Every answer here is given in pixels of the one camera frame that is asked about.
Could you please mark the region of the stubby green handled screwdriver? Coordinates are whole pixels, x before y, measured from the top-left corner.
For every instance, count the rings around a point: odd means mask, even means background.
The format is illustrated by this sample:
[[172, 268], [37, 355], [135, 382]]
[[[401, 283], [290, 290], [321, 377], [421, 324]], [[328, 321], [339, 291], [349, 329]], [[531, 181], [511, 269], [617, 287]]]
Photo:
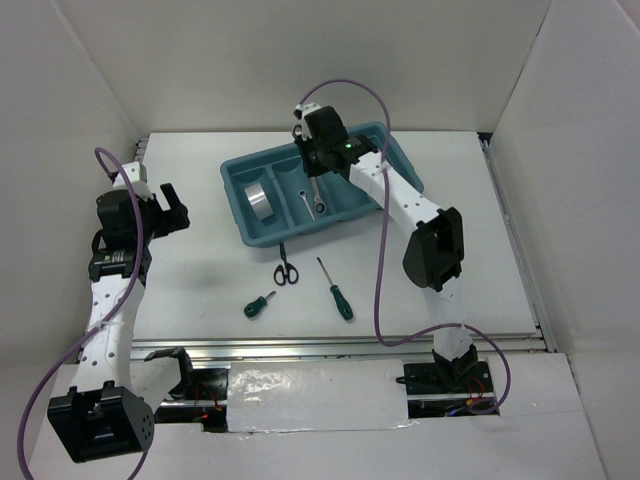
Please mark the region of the stubby green handled screwdriver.
[[271, 291], [266, 296], [259, 296], [255, 300], [249, 302], [243, 309], [245, 317], [248, 319], [256, 318], [275, 295], [276, 291]]

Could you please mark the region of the white tape roll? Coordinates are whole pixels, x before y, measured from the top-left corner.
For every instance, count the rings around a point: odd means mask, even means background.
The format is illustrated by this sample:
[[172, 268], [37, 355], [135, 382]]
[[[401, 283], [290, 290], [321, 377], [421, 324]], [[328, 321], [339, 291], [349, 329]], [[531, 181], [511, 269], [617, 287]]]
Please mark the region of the white tape roll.
[[260, 182], [247, 186], [244, 189], [244, 192], [247, 201], [258, 220], [263, 221], [274, 215], [271, 203]]

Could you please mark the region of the small silver ratchet wrench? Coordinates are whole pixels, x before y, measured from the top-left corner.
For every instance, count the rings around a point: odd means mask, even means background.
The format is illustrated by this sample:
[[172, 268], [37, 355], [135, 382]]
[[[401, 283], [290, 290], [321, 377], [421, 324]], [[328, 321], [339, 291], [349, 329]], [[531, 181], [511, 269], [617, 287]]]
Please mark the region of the small silver ratchet wrench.
[[315, 221], [316, 220], [315, 213], [314, 213], [314, 210], [313, 210], [313, 208], [311, 207], [311, 205], [310, 205], [310, 203], [308, 201], [306, 191], [305, 190], [300, 190], [299, 191], [299, 197], [303, 201], [303, 203], [304, 203], [304, 205], [305, 205], [305, 207], [307, 209], [307, 212], [309, 213], [309, 216], [310, 216], [311, 220]]

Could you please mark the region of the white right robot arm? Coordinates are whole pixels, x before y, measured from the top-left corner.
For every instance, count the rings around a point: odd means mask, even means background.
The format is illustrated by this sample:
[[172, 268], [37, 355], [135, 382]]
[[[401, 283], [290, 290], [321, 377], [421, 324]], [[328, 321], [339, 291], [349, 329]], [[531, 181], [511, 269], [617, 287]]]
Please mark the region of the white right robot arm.
[[424, 292], [433, 332], [433, 357], [438, 385], [460, 390], [478, 361], [460, 298], [464, 259], [460, 212], [427, 199], [388, 162], [382, 149], [365, 135], [347, 132], [330, 106], [297, 105], [293, 136], [308, 176], [334, 173], [383, 207], [405, 234], [408, 244], [402, 267]]

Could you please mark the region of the large silver ratchet wrench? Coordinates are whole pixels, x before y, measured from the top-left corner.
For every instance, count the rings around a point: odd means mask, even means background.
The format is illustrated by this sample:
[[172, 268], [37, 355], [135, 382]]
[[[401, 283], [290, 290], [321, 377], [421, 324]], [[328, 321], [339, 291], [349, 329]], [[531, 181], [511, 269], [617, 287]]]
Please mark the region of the large silver ratchet wrench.
[[316, 177], [310, 178], [313, 191], [313, 208], [317, 214], [323, 214], [326, 211], [326, 204], [321, 197]]

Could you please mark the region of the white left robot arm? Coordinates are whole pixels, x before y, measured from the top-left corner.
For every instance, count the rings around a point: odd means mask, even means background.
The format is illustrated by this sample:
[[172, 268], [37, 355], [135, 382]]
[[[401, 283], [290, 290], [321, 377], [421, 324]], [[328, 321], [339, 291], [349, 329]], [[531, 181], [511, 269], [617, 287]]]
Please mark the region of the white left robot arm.
[[131, 369], [134, 325], [152, 261], [149, 244], [190, 225], [172, 184], [161, 187], [167, 209], [145, 182], [133, 186], [131, 198], [118, 179], [96, 200], [101, 227], [88, 267], [92, 336], [83, 344], [68, 392], [51, 398], [47, 409], [76, 463], [148, 451], [160, 404], [169, 397], [187, 398], [197, 387], [198, 376], [182, 347], [156, 350], [138, 371]]

